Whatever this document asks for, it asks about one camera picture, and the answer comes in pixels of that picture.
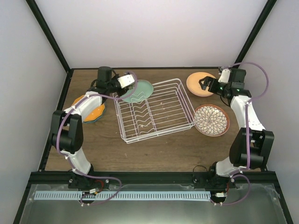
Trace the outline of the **beige bear plate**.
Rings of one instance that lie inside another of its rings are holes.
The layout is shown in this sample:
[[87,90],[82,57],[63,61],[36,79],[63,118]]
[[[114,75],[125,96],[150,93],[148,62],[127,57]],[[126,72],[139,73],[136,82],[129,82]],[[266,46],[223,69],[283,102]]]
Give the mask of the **beige bear plate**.
[[215,76],[213,76],[212,74],[207,73],[207,72],[192,73],[186,80],[187,88],[191,89],[192,91],[194,91],[196,93],[204,93],[204,91],[200,87],[199,80],[204,78],[205,76],[210,76],[210,77],[215,78]]

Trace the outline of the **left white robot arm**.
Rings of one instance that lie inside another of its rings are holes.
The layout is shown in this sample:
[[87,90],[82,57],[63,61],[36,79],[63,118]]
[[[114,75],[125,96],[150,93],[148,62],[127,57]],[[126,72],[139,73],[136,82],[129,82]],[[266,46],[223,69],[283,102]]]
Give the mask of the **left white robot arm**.
[[72,172],[80,175],[79,183],[86,189],[95,184],[96,177],[82,148],[83,122],[107,99],[123,99],[136,81],[133,72],[127,71],[120,76],[110,67],[99,67],[97,78],[91,82],[83,97],[69,108],[56,110],[52,114],[48,141],[68,161]]

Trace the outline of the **teal dotted plate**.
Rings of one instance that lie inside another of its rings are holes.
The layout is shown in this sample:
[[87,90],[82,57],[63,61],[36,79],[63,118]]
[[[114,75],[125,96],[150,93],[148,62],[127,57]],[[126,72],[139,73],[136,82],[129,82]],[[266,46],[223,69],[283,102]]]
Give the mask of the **teal dotted plate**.
[[87,117],[84,119],[84,123],[93,123],[99,120],[106,110],[105,105],[98,106],[95,108]]

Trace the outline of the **orange dotted plate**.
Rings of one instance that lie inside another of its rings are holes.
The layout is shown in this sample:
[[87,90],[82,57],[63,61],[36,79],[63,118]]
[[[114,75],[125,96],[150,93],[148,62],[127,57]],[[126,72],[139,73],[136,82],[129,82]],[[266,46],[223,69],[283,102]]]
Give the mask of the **orange dotted plate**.
[[71,106],[76,108],[74,113],[81,115],[83,123],[97,121],[105,111],[105,104],[99,96],[82,95]]

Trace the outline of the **pink bear plate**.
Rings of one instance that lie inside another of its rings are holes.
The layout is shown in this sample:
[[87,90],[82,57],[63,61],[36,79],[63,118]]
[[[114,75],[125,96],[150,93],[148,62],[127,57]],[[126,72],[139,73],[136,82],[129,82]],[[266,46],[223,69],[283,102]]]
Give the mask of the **pink bear plate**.
[[191,89],[188,89],[192,94],[199,96],[199,97],[209,97],[212,96],[213,93],[209,92],[209,91],[205,91],[204,93],[196,93],[194,91],[192,91]]

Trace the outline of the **flower pattern brown-rim plate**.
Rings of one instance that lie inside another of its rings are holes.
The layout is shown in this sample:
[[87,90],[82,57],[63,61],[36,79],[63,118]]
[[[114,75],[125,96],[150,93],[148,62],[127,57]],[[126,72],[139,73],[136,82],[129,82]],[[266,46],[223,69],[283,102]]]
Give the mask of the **flower pattern brown-rim plate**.
[[197,107],[193,113],[193,119],[195,128],[206,136],[221,136],[230,127],[227,113],[222,108],[212,104]]

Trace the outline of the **green floral plate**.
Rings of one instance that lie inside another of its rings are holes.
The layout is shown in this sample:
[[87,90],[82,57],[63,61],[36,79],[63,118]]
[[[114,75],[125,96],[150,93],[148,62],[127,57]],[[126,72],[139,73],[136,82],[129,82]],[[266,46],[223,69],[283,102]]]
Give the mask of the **green floral plate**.
[[129,94],[133,92],[132,89],[129,89],[122,97],[124,102],[127,103],[140,103],[143,100],[148,99],[154,91],[153,85],[146,80],[139,80],[137,84],[137,89],[134,91],[132,95],[128,97]]

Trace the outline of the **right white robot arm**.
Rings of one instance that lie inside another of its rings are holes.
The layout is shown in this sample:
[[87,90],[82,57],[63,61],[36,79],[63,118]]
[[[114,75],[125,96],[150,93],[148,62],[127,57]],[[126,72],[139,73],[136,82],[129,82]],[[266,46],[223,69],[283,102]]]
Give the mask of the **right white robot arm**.
[[218,188],[224,178],[247,170],[265,169],[274,142],[274,133],[267,131],[254,110],[249,90],[245,89],[246,70],[220,68],[218,79],[205,76],[199,80],[201,89],[225,98],[233,110],[239,132],[232,143],[229,156],[215,162],[209,169],[208,184]]

